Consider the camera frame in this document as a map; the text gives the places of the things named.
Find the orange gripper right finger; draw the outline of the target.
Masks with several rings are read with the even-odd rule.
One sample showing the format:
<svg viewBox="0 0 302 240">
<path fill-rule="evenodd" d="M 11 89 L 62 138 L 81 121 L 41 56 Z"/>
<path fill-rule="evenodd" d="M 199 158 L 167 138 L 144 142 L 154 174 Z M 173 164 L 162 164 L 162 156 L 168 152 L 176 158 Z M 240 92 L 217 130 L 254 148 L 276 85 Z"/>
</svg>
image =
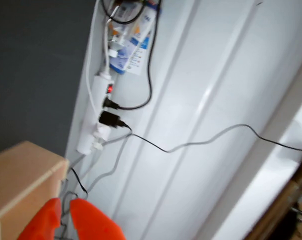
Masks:
<svg viewBox="0 0 302 240">
<path fill-rule="evenodd" d="M 124 240 L 122 229 L 89 201 L 70 201 L 70 214 L 79 240 Z"/>
</svg>

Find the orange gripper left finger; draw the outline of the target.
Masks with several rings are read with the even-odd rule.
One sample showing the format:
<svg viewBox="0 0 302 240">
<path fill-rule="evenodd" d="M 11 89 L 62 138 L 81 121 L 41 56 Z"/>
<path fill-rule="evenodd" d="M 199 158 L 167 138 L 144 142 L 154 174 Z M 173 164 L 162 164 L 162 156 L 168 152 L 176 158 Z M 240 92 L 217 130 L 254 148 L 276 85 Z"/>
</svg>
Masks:
<svg viewBox="0 0 302 240">
<path fill-rule="evenodd" d="M 53 240 L 55 230 L 61 225 L 60 198 L 51 198 L 35 214 L 18 236 L 18 240 Z"/>
</svg>

